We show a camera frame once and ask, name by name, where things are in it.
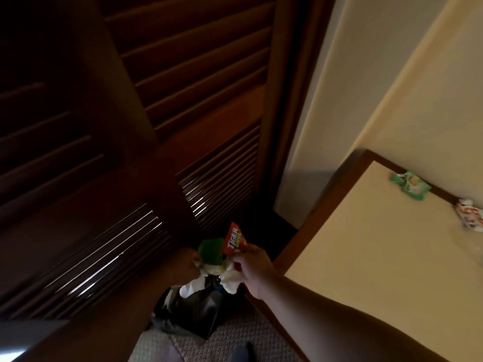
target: patterned floor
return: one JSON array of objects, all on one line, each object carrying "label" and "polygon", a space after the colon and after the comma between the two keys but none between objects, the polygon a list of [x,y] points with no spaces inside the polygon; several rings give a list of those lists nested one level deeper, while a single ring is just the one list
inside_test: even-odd
[{"label": "patterned floor", "polygon": [[258,362],[300,360],[277,331],[250,304],[244,304],[203,343],[155,329],[144,332],[130,362],[229,362],[233,349],[249,341]]}]

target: wooden door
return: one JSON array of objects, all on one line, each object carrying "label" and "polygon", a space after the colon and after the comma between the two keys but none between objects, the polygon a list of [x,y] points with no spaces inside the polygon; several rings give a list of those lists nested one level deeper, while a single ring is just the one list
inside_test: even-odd
[{"label": "wooden door", "polygon": [[0,316],[65,319],[260,193],[299,0],[8,6]]}]

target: right arm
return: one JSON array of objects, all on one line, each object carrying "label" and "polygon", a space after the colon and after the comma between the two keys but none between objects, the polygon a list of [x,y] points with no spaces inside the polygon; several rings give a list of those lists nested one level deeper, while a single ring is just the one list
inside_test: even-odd
[{"label": "right arm", "polygon": [[255,245],[232,261],[241,264],[252,296],[268,305],[311,361],[446,361],[391,325],[282,276]]}]

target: cream tabletop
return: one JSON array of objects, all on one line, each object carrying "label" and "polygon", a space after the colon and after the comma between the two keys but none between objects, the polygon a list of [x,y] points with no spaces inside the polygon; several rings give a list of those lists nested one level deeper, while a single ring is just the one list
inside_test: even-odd
[{"label": "cream tabletop", "polygon": [[453,362],[483,360],[483,268],[452,206],[416,201],[373,162],[286,276],[402,330]]}]

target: left arm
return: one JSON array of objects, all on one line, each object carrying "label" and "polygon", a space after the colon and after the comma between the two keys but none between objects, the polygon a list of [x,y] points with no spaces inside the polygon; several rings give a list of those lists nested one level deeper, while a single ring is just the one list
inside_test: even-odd
[{"label": "left arm", "polygon": [[76,316],[16,361],[102,361],[129,359],[163,292],[199,276],[196,251],[181,249],[116,295]]}]

